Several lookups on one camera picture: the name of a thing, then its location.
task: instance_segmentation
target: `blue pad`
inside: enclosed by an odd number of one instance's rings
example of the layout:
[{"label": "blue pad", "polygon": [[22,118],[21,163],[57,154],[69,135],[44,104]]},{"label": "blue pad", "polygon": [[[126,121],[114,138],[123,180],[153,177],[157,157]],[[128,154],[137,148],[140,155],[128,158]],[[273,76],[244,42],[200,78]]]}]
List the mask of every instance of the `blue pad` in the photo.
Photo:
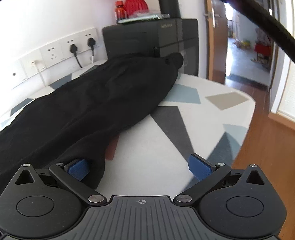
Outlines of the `blue pad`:
[{"label": "blue pad", "polygon": [[79,162],[73,164],[68,169],[67,173],[76,178],[78,181],[81,181],[89,173],[89,164],[85,159],[80,160]]},{"label": "blue pad", "polygon": [[212,168],[193,154],[188,158],[188,167],[200,181],[212,174]]}]

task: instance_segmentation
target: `black garment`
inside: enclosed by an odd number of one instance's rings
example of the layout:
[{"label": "black garment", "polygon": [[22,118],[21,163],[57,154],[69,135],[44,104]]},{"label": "black garment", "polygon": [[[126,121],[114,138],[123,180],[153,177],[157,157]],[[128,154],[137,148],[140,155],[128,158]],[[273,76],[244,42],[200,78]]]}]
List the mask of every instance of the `black garment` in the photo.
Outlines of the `black garment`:
[{"label": "black garment", "polygon": [[145,118],[166,97],[183,57],[123,55],[27,105],[0,132],[0,194],[20,165],[35,169],[87,159],[96,188],[111,138]]}]

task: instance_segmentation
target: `red vase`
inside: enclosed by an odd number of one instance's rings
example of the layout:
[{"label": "red vase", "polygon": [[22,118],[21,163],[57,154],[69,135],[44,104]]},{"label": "red vase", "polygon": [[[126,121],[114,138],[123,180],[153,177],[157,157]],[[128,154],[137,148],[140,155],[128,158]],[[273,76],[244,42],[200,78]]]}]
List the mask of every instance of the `red vase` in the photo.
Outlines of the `red vase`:
[{"label": "red vase", "polygon": [[144,0],[126,0],[124,3],[124,9],[126,10],[127,17],[130,17],[135,12],[148,12],[147,3]]}]

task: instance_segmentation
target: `metal screw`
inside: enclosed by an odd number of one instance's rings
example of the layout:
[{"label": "metal screw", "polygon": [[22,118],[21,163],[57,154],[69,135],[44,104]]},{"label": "metal screw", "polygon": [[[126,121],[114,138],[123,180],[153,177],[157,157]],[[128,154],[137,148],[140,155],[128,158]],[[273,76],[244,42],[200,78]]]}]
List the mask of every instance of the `metal screw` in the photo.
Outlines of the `metal screw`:
[{"label": "metal screw", "polygon": [[181,203],[189,203],[192,201],[192,197],[189,195],[180,195],[176,197],[176,200]]},{"label": "metal screw", "polygon": [[89,196],[89,201],[92,203],[100,203],[104,200],[104,197],[101,195],[92,195]]}]

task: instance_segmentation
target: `geometric patterned tablecloth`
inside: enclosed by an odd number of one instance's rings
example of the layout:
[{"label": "geometric patterned tablecloth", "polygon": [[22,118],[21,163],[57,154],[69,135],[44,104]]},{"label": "geometric patterned tablecloth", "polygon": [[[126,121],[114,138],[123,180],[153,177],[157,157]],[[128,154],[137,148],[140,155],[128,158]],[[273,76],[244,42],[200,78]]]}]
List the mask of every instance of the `geometric patterned tablecloth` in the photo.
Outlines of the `geometric patterned tablecloth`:
[{"label": "geometric patterned tablecloth", "polygon": [[[35,98],[91,71],[81,69],[43,88],[0,118],[0,131]],[[106,150],[98,191],[111,195],[169,195],[197,182],[188,169],[191,153],[231,165],[245,139],[255,108],[247,94],[179,73],[156,110],[122,132]]]}]

